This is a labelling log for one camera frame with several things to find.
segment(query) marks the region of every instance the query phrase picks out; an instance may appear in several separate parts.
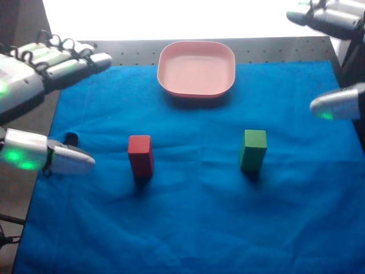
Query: green block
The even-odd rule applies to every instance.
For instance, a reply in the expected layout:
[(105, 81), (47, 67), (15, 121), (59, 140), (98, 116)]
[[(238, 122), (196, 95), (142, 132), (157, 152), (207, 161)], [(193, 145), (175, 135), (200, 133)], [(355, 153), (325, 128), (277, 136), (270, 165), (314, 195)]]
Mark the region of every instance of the green block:
[(245, 130), (244, 143), (240, 154), (240, 166), (243, 172), (260, 171), (267, 150), (265, 130)]

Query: red wooden block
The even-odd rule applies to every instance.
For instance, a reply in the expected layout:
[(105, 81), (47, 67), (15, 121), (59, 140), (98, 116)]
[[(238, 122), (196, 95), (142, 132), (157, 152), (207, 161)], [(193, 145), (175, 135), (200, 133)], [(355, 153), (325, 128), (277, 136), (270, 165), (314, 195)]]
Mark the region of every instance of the red wooden block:
[(152, 177), (154, 161), (151, 136), (129, 136), (128, 156), (135, 177)]

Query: block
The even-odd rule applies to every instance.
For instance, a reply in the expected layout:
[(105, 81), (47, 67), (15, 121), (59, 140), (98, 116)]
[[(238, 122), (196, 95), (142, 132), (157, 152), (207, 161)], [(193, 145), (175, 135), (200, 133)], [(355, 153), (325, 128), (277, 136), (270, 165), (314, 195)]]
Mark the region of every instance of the block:
[(128, 141), (128, 157), (135, 177), (152, 177), (154, 161), (150, 136), (131, 135)]
[(240, 154), (243, 172), (259, 172), (267, 150), (265, 130), (245, 130)]

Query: pink plastic bowl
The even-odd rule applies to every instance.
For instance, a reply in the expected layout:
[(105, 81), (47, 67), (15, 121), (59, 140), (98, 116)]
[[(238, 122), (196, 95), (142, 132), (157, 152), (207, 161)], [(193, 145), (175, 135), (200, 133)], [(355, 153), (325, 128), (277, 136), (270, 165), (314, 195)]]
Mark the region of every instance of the pink plastic bowl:
[(235, 73), (234, 54), (227, 46), (181, 41), (162, 51), (157, 78), (174, 96), (215, 98), (232, 87)]

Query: blue tablecloth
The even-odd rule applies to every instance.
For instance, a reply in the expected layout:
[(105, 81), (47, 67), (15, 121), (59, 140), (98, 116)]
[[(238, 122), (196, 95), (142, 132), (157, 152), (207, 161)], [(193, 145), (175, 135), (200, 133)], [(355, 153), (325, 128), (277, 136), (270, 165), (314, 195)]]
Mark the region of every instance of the blue tablecloth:
[[(112, 67), (62, 92), (50, 137), (79, 135), (86, 176), (36, 183), (14, 273), (365, 273), (365, 156), (349, 120), (314, 118), (329, 62), (238, 65), (214, 102), (172, 99), (152, 66)], [(245, 129), (266, 130), (256, 182)], [(152, 137), (137, 189), (128, 137)]]

